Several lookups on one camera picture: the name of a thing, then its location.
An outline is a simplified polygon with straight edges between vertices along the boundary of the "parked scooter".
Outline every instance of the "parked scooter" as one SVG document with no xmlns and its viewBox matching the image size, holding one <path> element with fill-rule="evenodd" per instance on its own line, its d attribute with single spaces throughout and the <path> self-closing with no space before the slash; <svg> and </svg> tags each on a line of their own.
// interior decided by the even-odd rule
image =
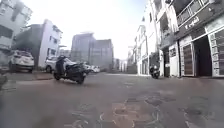
<svg viewBox="0 0 224 128">
<path fill-rule="evenodd" d="M 160 71 L 159 71 L 159 68 L 156 65 L 155 66 L 151 66 L 149 71 L 150 71 L 150 74 L 151 74 L 152 78 L 154 78 L 154 79 L 158 79 L 159 78 Z"/>
<path fill-rule="evenodd" d="M 56 62 L 54 78 L 56 80 L 60 80 L 61 78 L 69 79 L 72 81 L 76 81 L 78 84 L 83 84 L 86 78 L 86 71 L 84 66 L 82 64 L 66 65 L 64 64 L 64 59 L 65 57 L 61 57 Z"/>
</svg>

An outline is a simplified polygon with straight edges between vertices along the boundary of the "shop sign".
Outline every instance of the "shop sign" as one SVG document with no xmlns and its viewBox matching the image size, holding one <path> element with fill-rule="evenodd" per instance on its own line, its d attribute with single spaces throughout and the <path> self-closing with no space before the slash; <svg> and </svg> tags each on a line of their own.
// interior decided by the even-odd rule
<svg viewBox="0 0 224 128">
<path fill-rule="evenodd" d="M 193 20 L 189 24 L 185 25 L 185 29 L 187 30 L 189 28 L 194 27 L 199 21 L 200 21 L 200 19 L 198 16 L 194 17 Z"/>
</svg>

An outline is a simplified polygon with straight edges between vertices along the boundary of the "sky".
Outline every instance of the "sky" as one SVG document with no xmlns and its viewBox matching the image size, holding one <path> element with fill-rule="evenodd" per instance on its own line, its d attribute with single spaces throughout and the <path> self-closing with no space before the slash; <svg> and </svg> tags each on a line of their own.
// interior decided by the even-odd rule
<svg viewBox="0 0 224 128">
<path fill-rule="evenodd" d="M 146 0 L 22 0 L 33 11 L 29 24 L 49 19 L 63 32 L 61 44 L 70 49 L 75 34 L 94 32 L 112 39 L 115 58 L 126 59 L 134 44 Z"/>
</svg>

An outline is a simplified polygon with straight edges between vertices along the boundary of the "building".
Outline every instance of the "building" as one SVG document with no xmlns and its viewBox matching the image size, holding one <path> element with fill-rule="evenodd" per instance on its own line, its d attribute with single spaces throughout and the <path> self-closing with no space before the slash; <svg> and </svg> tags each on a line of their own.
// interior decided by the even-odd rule
<svg viewBox="0 0 224 128">
<path fill-rule="evenodd" d="M 149 0 L 143 19 L 149 66 L 159 62 L 162 76 L 224 76 L 224 0 Z M 144 74 L 137 46 L 138 74 Z"/>
<path fill-rule="evenodd" d="M 60 49 L 59 50 L 59 55 L 63 55 L 63 56 L 66 56 L 66 57 L 70 58 L 71 57 L 71 50 Z"/>
<path fill-rule="evenodd" d="M 181 76 L 224 76 L 224 0 L 174 2 Z"/>
<path fill-rule="evenodd" d="M 114 59 L 114 71 L 119 71 L 120 59 Z"/>
<path fill-rule="evenodd" d="M 155 1 L 148 0 L 135 38 L 138 75 L 149 75 L 150 66 L 160 67 Z"/>
<path fill-rule="evenodd" d="M 95 41 L 93 33 L 77 34 L 73 37 L 71 48 L 71 60 L 89 62 L 90 44 Z"/>
<path fill-rule="evenodd" d="M 110 39 L 96 40 L 93 33 L 78 34 L 73 37 L 71 60 L 87 62 L 99 66 L 101 70 L 113 69 L 113 44 Z"/>
<path fill-rule="evenodd" d="M 44 68 L 45 60 L 56 56 L 61 42 L 62 31 L 50 20 L 43 24 L 33 24 L 18 34 L 13 49 L 31 52 L 35 59 L 35 66 Z"/>
<path fill-rule="evenodd" d="M 95 40 L 90 44 L 90 65 L 97 65 L 101 70 L 113 69 L 114 52 L 111 39 Z"/>
<path fill-rule="evenodd" d="M 0 48 L 10 49 L 14 36 L 23 31 L 32 11 L 20 0 L 0 1 Z"/>
<path fill-rule="evenodd" d="M 128 52 L 127 72 L 137 74 L 137 45 L 135 44 Z"/>
</svg>

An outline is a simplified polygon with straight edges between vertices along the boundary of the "white car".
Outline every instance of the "white car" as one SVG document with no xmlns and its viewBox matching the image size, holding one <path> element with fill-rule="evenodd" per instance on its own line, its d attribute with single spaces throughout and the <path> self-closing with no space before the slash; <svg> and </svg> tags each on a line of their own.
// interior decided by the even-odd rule
<svg viewBox="0 0 224 128">
<path fill-rule="evenodd" d="M 91 66 L 91 69 L 94 73 L 99 73 L 100 72 L 100 68 L 98 66 Z"/>
<path fill-rule="evenodd" d="M 52 71 L 55 70 L 57 59 L 58 59 L 58 57 L 51 57 L 45 61 L 45 65 L 46 65 L 45 70 L 47 73 L 52 73 Z M 73 64 L 77 64 L 77 63 L 72 62 L 68 58 L 65 58 L 64 68 L 66 65 L 73 65 Z"/>
<path fill-rule="evenodd" d="M 32 72 L 34 69 L 34 59 L 31 53 L 26 51 L 15 50 L 12 51 L 9 60 L 10 71 L 28 70 Z"/>
</svg>

